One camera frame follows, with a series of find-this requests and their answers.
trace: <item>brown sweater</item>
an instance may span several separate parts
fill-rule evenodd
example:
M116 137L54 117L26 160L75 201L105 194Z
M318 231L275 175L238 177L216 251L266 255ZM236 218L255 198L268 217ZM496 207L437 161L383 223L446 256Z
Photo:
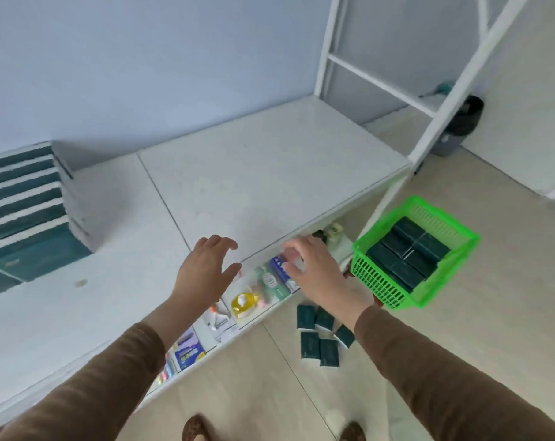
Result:
M555 441L555 422L504 385L376 306L355 326L380 373L437 441ZM0 432L7 440L114 440L164 365L137 323Z

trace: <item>floor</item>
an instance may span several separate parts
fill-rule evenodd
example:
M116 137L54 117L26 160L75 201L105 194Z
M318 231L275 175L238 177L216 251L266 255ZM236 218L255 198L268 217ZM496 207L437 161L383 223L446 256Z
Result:
M427 309L395 315L555 419L555 207L464 150L431 157L405 194L453 214L482 242ZM341 220L350 234L373 203ZM334 440L352 419L369 441L389 439L388 411L396 410L358 344L343 353L340 369L300 359L302 300L286 302L134 414L119 439L179 439L197 412L222 441Z

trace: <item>shoe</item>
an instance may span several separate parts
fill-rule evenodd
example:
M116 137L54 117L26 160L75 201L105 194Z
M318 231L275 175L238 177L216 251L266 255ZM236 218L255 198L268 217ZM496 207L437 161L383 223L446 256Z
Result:
M194 415L187 420L182 431L182 441L194 441L198 435L203 436L206 441L210 441L210 434L202 415Z
M339 441L366 441L365 432L355 421L349 422L345 430L343 430Z

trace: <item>basket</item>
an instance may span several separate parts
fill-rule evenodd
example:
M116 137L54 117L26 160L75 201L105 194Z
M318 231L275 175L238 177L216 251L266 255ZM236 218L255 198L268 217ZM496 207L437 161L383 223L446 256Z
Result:
M366 255L369 248L384 237L404 216L417 223L451 250L438 262L437 269L432 275L420 283L412 293L400 287ZM424 308L455 275L478 243L479 235L467 229L452 216L432 207L418 196L411 196L404 204L380 218L364 236L355 242L351 273L390 309L412 306Z

